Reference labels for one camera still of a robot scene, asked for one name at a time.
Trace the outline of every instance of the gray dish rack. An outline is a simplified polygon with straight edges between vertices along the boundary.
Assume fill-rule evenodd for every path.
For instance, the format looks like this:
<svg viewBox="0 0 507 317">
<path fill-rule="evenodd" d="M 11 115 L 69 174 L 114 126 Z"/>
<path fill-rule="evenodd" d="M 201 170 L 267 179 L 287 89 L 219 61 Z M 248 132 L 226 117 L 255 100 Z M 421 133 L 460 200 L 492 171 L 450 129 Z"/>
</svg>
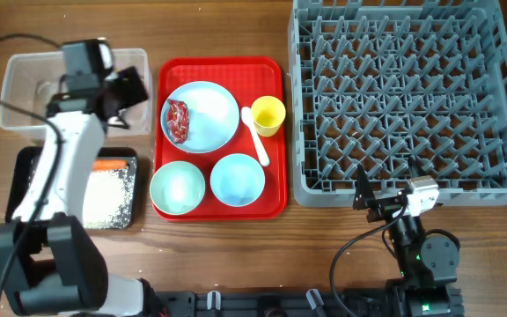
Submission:
<svg viewBox="0 0 507 317">
<path fill-rule="evenodd" d="M 507 204 L 497 0 L 295 0 L 288 37 L 298 203 L 351 206 L 358 164 L 377 196 L 394 194 L 415 157 L 436 178 L 439 202 Z"/>
</svg>

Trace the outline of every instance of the red wrapper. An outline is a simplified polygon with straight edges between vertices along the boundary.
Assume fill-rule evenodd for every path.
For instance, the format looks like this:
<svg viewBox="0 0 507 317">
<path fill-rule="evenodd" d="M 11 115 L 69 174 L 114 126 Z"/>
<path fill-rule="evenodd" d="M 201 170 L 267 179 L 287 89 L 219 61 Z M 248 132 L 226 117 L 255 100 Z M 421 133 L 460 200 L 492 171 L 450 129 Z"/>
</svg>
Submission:
<svg viewBox="0 0 507 317">
<path fill-rule="evenodd" d="M 189 133 L 189 110 L 183 101 L 167 100 L 167 102 L 169 103 L 167 126 L 173 141 L 176 144 L 181 144 L 187 141 Z"/>
</svg>

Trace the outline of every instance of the transparent plastic bin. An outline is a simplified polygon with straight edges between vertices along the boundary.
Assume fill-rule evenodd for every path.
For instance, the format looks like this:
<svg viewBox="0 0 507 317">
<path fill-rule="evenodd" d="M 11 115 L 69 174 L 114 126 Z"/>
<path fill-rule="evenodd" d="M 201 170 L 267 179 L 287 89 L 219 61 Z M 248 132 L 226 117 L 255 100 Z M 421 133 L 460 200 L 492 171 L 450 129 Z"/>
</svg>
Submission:
<svg viewBox="0 0 507 317">
<path fill-rule="evenodd" d="M 369 2 L 293 2 L 297 202 L 351 206 L 359 164 L 377 197 L 393 195 L 413 157 L 439 184 L 439 202 L 506 205 L 507 36 L 498 1 Z"/>
<path fill-rule="evenodd" d="M 109 128 L 107 136 L 138 136 L 151 132 L 153 90 L 148 56 L 141 48 L 114 49 L 115 71 L 135 66 L 150 98 L 129 108 L 124 119 L 130 129 Z M 44 115 L 46 105 L 58 91 L 60 76 L 65 73 L 62 52 L 13 55 L 7 63 L 1 99 L 12 105 Z M 0 107 L 0 127 L 28 139 L 45 138 L 45 126 L 39 121 Z"/>
</svg>

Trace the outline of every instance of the red plastic tray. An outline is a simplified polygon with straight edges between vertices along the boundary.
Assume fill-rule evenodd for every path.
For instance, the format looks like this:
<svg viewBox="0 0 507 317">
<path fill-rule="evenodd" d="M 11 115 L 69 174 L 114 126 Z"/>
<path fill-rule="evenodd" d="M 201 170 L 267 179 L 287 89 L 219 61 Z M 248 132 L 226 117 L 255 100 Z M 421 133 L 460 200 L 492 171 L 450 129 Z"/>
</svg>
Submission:
<svg viewBox="0 0 507 317">
<path fill-rule="evenodd" d="M 275 96 L 283 100 L 281 69 L 268 57 L 176 58 L 167 62 L 159 73 L 154 172 L 169 162 L 187 161 L 202 171 L 207 182 L 207 191 L 199 206 L 188 214 L 172 216 L 154 206 L 155 211 L 169 221 L 257 220 L 278 216 L 287 204 L 284 127 L 272 137 L 261 138 L 271 160 L 269 166 L 263 167 L 265 188 L 260 198 L 240 208 L 229 207 L 218 201 L 210 190 L 209 180 L 214 165 L 226 155 L 244 153 L 257 159 L 252 136 L 242 122 L 230 142 L 211 153 L 188 154 L 165 139 L 160 123 L 160 113 L 165 100 L 179 86 L 200 80 L 226 88 L 240 108 L 250 107 L 261 96 Z"/>
</svg>

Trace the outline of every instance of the wooden surface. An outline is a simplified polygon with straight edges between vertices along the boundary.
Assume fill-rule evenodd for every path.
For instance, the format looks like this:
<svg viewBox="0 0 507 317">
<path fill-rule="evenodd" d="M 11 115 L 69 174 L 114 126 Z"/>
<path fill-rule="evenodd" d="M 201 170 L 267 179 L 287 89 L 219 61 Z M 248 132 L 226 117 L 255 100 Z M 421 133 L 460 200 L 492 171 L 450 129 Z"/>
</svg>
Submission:
<svg viewBox="0 0 507 317">
<path fill-rule="evenodd" d="M 507 23 L 507 0 L 503 3 Z M 38 33 L 55 41 L 106 36 L 114 48 L 143 48 L 156 85 L 162 64 L 176 56 L 267 55 L 286 72 L 290 7 L 284 1 L 0 6 L 0 34 Z M 0 87 L 11 54 L 45 50 L 27 41 L 1 47 Z M 286 95 L 290 96 L 288 85 Z M 290 97 L 287 108 L 290 119 Z M 130 146 L 151 161 L 153 142 L 152 134 L 109 140 L 107 145 Z M 16 155 L 26 145 L 26 140 L 0 129 L 0 221 Z M 149 180 L 147 175 L 144 187 Z M 130 229 L 92 232 L 92 237 L 111 272 L 143 276 L 158 291 L 326 290 L 337 249 L 375 225 L 366 223 L 364 212 L 300 207 L 291 184 L 289 199 L 287 209 L 274 220 L 185 225 L 158 218 L 143 195 L 145 207 Z M 427 213 L 423 223 L 461 239 L 458 286 L 467 316 L 507 316 L 507 207 L 443 208 Z M 399 274 L 380 237 L 372 237 L 340 260 L 336 283 L 381 287 Z M 9 314 L 6 302 L 3 311 Z"/>
</svg>

